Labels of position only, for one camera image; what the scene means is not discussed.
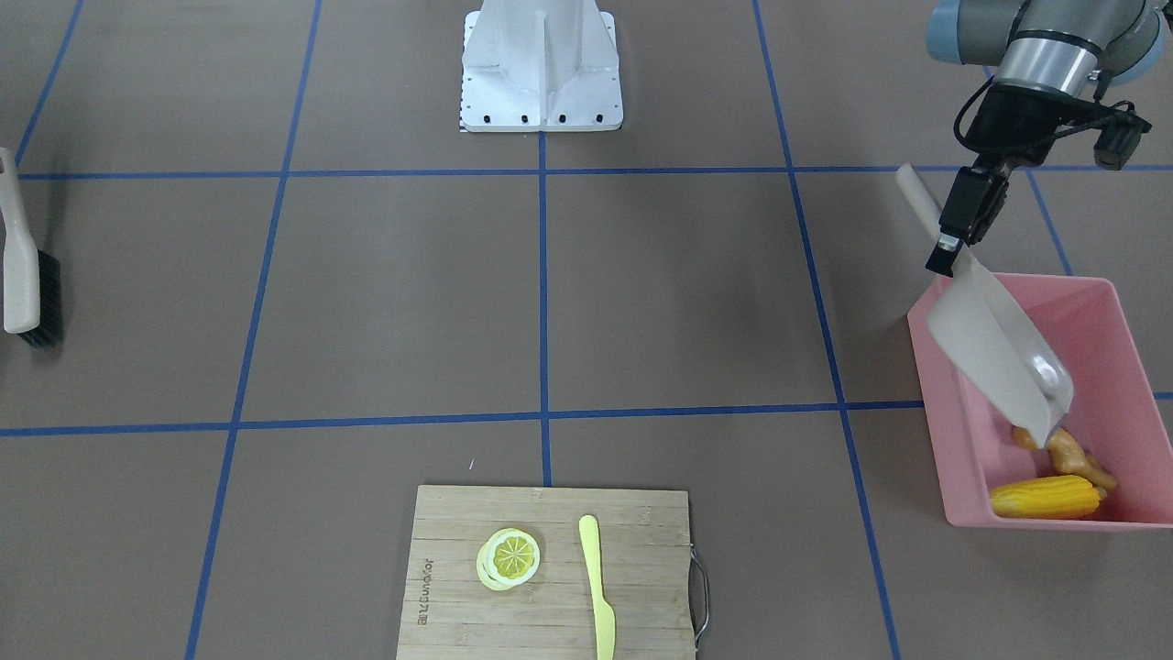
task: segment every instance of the yellow corn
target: yellow corn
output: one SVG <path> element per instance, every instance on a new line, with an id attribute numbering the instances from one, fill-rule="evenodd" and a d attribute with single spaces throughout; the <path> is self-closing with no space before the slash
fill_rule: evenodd
<path id="1" fill-rule="evenodd" d="M 1104 491 L 1076 475 L 1042 477 L 990 491 L 994 512 L 1002 518 L 1071 520 L 1099 509 Z"/>

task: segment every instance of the wooden cutting board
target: wooden cutting board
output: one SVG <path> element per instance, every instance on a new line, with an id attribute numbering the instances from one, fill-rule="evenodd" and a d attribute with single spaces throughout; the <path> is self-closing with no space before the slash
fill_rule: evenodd
<path id="1" fill-rule="evenodd" d="M 399 660 L 596 660 L 578 519 L 598 519 L 615 660 L 696 655 L 689 610 L 689 494 L 420 487 L 399 627 Z M 502 528 L 537 539 L 524 585 L 494 592 L 476 553 Z"/>

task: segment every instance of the black bristle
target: black bristle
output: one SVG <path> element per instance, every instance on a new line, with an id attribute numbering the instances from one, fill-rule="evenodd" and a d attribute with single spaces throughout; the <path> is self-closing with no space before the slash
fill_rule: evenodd
<path id="1" fill-rule="evenodd" d="M 36 263 L 41 270 L 41 322 L 20 339 L 34 349 L 48 349 L 61 343 L 63 327 L 61 320 L 61 261 L 53 254 L 36 251 Z"/>

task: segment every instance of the lemon half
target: lemon half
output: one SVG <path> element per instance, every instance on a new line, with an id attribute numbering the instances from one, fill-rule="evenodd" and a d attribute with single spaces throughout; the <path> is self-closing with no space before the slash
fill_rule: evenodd
<path id="1" fill-rule="evenodd" d="M 533 578 L 541 562 L 537 540 L 508 528 L 489 537 L 476 553 L 476 577 L 493 591 L 507 591 Z"/>

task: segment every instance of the pink box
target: pink box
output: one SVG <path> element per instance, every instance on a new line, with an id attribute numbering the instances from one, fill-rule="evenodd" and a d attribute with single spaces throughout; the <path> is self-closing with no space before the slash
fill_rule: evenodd
<path id="1" fill-rule="evenodd" d="M 999 518 L 990 489 L 1052 475 L 1046 453 L 1010 440 L 1010 422 L 937 347 L 925 317 L 949 286 L 938 277 L 908 312 L 945 518 L 960 528 L 1123 531 L 1173 528 L 1173 447 L 1116 287 L 1106 279 L 998 273 L 1071 373 L 1063 427 L 1119 481 L 1082 520 Z"/>

